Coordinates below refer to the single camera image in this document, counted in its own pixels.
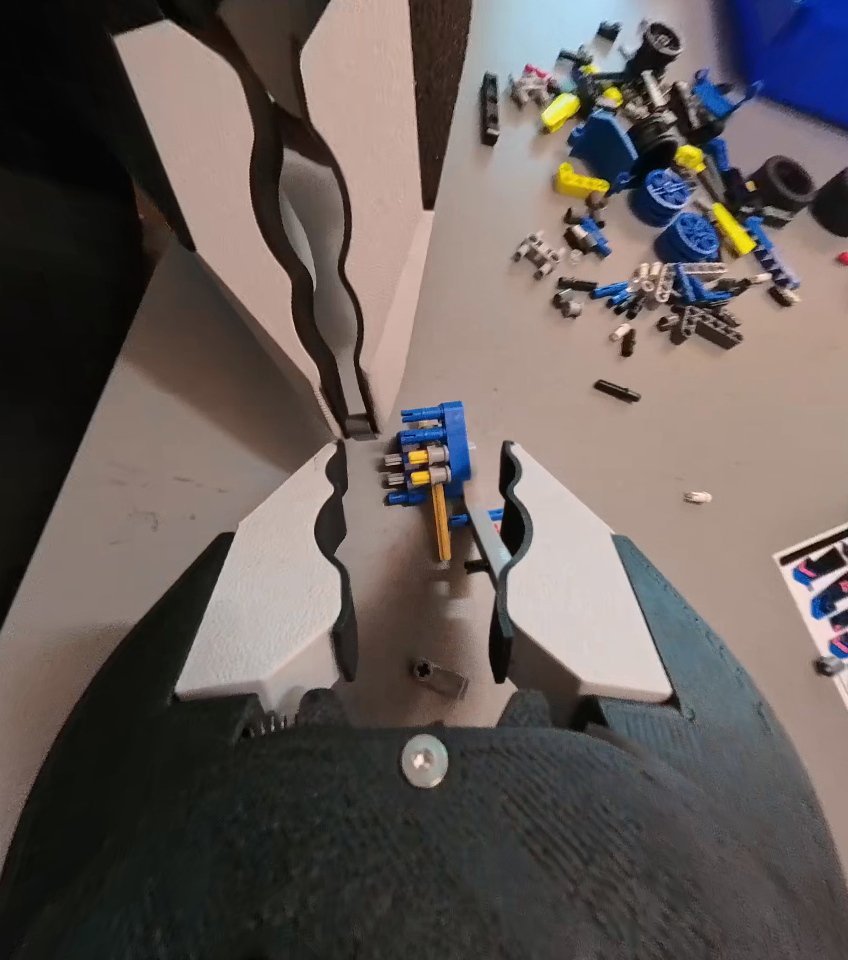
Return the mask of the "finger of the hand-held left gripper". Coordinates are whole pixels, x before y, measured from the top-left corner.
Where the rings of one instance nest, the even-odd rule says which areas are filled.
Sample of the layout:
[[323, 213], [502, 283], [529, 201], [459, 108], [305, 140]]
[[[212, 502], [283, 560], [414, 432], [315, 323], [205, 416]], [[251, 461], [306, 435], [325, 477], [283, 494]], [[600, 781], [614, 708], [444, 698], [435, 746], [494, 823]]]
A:
[[404, 378], [472, 2], [222, 2], [276, 109], [315, 319], [349, 414], [380, 433]]
[[158, 2], [162, 18], [118, 34], [117, 51], [195, 255], [334, 436], [346, 437], [340, 371], [283, 220], [276, 109], [217, 5]]

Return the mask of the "pile of loose lego pieces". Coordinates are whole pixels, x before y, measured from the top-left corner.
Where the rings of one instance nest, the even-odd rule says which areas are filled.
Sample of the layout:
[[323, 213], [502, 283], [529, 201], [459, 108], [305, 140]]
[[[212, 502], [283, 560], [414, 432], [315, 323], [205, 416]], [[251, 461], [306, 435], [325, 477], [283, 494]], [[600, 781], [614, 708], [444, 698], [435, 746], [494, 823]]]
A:
[[[652, 314], [674, 345], [697, 336], [729, 351], [743, 342], [736, 307], [745, 293], [764, 289], [782, 308], [801, 301], [801, 279], [767, 233], [794, 216], [764, 209], [724, 137], [762, 87], [755, 82], [733, 99], [733, 86], [708, 68], [691, 80], [670, 79], [685, 45], [659, 20], [643, 20], [637, 45], [622, 47], [620, 67], [608, 69], [621, 31], [621, 23], [604, 20], [593, 43], [559, 50], [551, 68], [527, 63], [507, 78], [513, 106], [537, 111], [540, 136], [567, 133], [567, 157], [550, 187], [572, 202], [559, 239], [531, 231], [510, 259], [529, 265], [536, 282], [554, 281], [550, 303], [563, 319], [577, 319], [588, 303], [621, 318], [608, 339], [622, 357], [634, 353], [637, 320]], [[560, 275], [584, 258], [611, 256], [607, 213], [615, 197], [657, 231], [651, 257], [620, 281]]]

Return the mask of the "person's dark clothing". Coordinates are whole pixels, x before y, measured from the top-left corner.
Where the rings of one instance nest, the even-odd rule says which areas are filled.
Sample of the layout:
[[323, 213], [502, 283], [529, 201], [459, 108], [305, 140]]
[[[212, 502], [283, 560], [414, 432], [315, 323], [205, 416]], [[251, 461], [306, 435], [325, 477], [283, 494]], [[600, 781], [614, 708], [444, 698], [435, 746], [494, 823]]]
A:
[[169, 2], [0, 2], [0, 630], [151, 272], [192, 241], [115, 38]]

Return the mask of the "blue box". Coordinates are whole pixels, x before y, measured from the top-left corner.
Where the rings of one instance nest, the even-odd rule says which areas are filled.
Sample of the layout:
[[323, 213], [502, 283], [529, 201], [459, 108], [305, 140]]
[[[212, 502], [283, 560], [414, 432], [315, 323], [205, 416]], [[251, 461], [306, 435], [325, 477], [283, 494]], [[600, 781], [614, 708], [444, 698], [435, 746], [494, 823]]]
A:
[[718, 2], [729, 57], [764, 98], [848, 131], [848, 1]]

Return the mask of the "blue lego assembly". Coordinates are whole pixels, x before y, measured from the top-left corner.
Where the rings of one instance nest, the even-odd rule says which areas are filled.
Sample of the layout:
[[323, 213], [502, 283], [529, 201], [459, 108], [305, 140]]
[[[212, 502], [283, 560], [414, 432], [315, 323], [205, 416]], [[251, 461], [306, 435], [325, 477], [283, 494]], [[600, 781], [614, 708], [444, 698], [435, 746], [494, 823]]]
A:
[[401, 412], [395, 451], [382, 459], [384, 504], [422, 509], [442, 564], [453, 558], [453, 535], [468, 533], [478, 551], [465, 561], [468, 573], [484, 573], [494, 587], [512, 560], [501, 525], [503, 510], [490, 510], [480, 500], [464, 406], [450, 401]]

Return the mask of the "long black lego beam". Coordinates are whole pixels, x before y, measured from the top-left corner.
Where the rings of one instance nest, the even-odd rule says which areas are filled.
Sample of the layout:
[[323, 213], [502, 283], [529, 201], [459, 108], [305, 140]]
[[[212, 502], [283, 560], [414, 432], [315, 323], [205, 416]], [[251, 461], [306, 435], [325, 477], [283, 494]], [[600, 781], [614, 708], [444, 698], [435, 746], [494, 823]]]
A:
[[496, 73], [484, 72], [478, 96], [479, 137], [484, 146], [494, 147], [499, 140], [500, 83]]

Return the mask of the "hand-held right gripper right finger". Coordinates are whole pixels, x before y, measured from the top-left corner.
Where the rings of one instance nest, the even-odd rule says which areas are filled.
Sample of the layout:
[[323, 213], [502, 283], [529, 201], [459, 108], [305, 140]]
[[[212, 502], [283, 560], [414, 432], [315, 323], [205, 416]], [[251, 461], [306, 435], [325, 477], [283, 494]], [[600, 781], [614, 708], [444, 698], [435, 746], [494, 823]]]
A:
[[519, 443], [501, 450], [491, 670], [549, 703], [673, 693], [613, 529]]

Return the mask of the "dark grey lego beam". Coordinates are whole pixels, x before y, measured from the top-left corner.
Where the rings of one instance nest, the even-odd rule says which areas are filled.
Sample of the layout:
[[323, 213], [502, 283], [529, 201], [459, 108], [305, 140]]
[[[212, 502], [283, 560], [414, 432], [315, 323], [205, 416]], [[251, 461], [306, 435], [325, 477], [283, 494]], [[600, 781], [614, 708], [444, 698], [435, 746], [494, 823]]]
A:
[[470, 686], [463, 674], [423, 656], [411, 662], [409, 675], [427, 690], [453, 702], [464, 699]]

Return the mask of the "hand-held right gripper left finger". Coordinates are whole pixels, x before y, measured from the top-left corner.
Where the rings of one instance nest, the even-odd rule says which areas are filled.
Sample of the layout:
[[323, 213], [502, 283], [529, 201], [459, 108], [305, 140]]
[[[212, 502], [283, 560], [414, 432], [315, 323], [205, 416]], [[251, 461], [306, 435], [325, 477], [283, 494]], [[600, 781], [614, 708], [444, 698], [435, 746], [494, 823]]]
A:
[[238, 523], [177, 698], [300, 700], [357, 677], [355, 603], [337, 557], [347, 487], [345, 445], [329, 442]]

